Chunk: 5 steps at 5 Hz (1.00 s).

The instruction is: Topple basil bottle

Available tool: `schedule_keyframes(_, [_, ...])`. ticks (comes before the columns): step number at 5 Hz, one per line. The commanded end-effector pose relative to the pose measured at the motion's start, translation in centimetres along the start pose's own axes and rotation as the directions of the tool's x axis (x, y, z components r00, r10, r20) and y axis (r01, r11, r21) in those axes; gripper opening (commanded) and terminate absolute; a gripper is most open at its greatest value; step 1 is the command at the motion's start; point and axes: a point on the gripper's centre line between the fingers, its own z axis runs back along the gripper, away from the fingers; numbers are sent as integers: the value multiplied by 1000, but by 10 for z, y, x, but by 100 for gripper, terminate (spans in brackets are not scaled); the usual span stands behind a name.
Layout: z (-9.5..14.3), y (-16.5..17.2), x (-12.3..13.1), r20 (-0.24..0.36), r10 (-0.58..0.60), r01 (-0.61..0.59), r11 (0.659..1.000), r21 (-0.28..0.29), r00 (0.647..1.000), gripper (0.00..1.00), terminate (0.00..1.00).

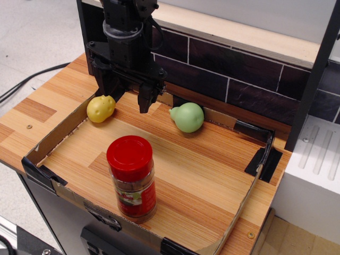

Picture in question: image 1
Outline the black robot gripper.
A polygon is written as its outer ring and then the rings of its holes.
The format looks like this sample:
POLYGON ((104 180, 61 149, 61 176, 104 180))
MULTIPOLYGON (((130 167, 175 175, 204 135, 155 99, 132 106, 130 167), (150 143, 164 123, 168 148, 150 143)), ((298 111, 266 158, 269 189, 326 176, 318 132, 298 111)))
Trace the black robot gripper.
POLYGON ((157 97, 165 92, 166 71, 153 59, 161 48, 164 33, 156 22, 138 22, 129 30, 103 23, 107 42, 87 43, 98 90, 96 96, 111 96, 116 102, 124 95, 120 79, 139 86, 140 113, 148 113, 157 97))

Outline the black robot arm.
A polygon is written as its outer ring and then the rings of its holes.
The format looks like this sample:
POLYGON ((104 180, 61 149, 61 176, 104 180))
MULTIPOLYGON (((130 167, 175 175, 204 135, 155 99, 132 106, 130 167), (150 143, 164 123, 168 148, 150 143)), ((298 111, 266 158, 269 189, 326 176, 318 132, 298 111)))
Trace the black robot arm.
POLYGON ((166 90, 167 72, 155 62, 152 30, 162 29, 152 18, 157 1, 102 1, 106 42, 86 44, 98 95, 119 100, 128 90, 138 92, 141 113, 147 113, 166 90))

